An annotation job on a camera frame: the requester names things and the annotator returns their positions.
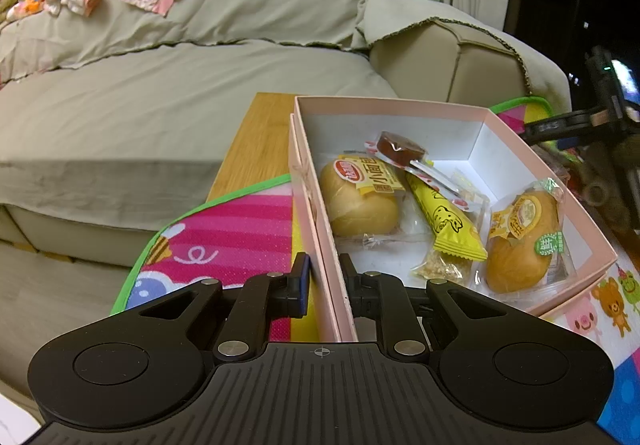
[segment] pink gift box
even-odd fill
[[[443,165],[443,170],[447,165],[462,168],[492,202],[520,192],[535,180],[553,176],[520,137],[486,108],[397,98],[298,96],[290,117],[289,168],[303,244],[314,265],[314,304],[325,341],[356,341],[358,332],[318,172],[326,155],[363,150],[364,141],[375,140],[382,130],[402,134],[426,147],[430,158],[436,166]],[[590,287],[616,259],[607,239],[568,190],[562,231],[575,274],[545,291],[546,297],[526,306],[526,311],[536,316]],[[405,285],[415,285],[408,283],[418,280],[401,270],[394,275]]]

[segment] food wrapper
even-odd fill
[[[466,286],[471,278],[473,261],[431,248],[423,263],[412,268],[414,275],[425,279],[445,279]]]
[[[384,162],[369,155],[341,154],[322,168],[319,184],[334,236],[362,237],[397,230],[404,186]]]
[[[484,261],[486,250],[465,214],[413,174],[407,173],[406,179],[435,235],[433,248],[471,261]]]
[[[484,279],[499,295],[532,295],[567,279],[573,263],[562,236],[564,192],[552,178],[530,184],[492,212]]]

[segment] metal screw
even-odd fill
[[[426,348],[422,342],[418,342],[417,340],[401,340],[396,343],[394,349],[396,353],[400,353],[406,357],[414,357],[415,355],[423,353]]]
[[[218,346],[218,352],[226,357],[239,357],[249,350],[249,346],[240,340],[228,340]]]

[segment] snack packet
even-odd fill
[[[547,178],[492,213],[485,272],[492,291],[517,293],[569,276],[573,265],[562,236],[563,196],[556,181]]]
[[[407,173],[406,179],[434,232],[433,248],[471,261],[484,261],[486,250],[474,224],[465,214],[413,174]]]

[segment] colorful foam mat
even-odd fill
[[[640,275],[615,235],[592,215],[618,261],[550,322],[607,352],[615,367],[614,385],[598,424],[623,445],[640,445]]]
[[[290,270],[302,250],[288,174],[201,205],[156,234],[132,268],[111,311],[119,313],[187,284],[214,278],[225,288]],[[312,300],[301,320],[271,325],[274,341],[316,341]]]

